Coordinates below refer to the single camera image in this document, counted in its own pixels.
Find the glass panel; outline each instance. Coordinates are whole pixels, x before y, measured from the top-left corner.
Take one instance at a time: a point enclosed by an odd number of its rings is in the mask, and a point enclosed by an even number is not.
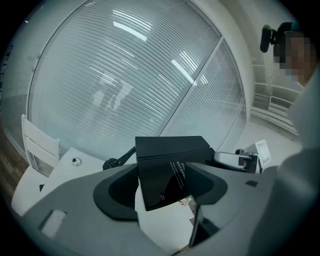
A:
[[[28,89],[41,53],[61,23],[83,2],[45,1],[10,42],[12,50],[2,80],[2,120],[3,128],[20,147],[19,151],[25,150],[21,115],[26,114]]]
[[[219,147],[219,151],[227,152],[227,153],[235,153],[234,146],[239,140],[245,126],[247,124],[247,116],[246,116],[246,101],[243,99],[243,104],[239,110],[239,114],[234,121],[234,124],[228,133],[227,137],[223,141],[222,145]]]
[[[118,158],[160,134],[218,36],[182,0],[85,4],[42,54],[31,122],[64,149]]]
[[[161,135],[203,136],[217,150],[234,125],[243,100],[238,68],[223,41],[176,119]]]

